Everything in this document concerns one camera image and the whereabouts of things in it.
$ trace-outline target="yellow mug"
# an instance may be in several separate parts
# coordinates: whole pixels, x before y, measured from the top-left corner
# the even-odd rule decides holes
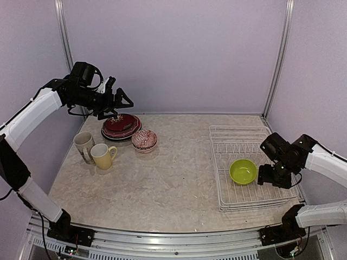
[[[105,144],[97,144],[91,149],[91,155],[95,164],[102,170],[107,170],[111,168],[112,161],[117,155],[118,150],[115,146],[110,148]]]

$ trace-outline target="dish rack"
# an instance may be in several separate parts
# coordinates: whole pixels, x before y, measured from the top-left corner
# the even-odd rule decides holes
[[[220,211],[277,207],[298,196],[297,187],[287,190],[269,183],[258,185],[258,176],[246,186],[236,184],[230,177],[230,166],[237,159],[249,159],[257,168],[272,164],[260,149],[260,144],[270,134],[265,126],[210,126]]]

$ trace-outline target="mug handle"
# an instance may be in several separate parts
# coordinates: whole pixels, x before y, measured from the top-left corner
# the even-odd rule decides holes
[[[111,152],[111,150],[115,150],[114,156],[111,157],[111,159],[113,160],[118,153],[118,149],[115,146],[111,146],[108,150],[109,150],[109,152]]]
[[[91,157],[89,156],[87,147],[83,147],[83,154],[85,155],[85,158],[86,158],[87,161],[92,160]]]

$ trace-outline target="lavender wall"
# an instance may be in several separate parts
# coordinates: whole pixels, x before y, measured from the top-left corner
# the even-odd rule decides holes
[[[128,112],[261,113],[286,1],[66,0],[75,60],[98,66]]]
[[[269,123],[294,141],[306,133],[347,157],[347,2],[296,0],[288,49]],[[305,172],[311,204],[347,198],[347,189]],[[347,226],[329,228],[337,259],[347,259]]]
[[[64,77],[65,64],[53,1],[0,1],[0,122],[38,88]],[[82,120],[65,109],[43,122],[19,150],[33,178],[48,192]],[[0,197],[10,187],[0,179]],[[31,212],[12,194],[0,202],[0,259],[15,259]]]

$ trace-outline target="mug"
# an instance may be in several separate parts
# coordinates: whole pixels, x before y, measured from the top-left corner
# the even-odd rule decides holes
[[[107,170],[112,166],[112,161],[117,155],[117,148],[111,146],[110,148],[105,144],[97,144],[91,149],[91,155],[96,165],[102,169]]]
[[[83,160],[88,164],[94,164],[91,149],[95,145],[95,142],[92,134],[90,132],[81,132],[77,134],[74,138],[74,144],[83,157]]]

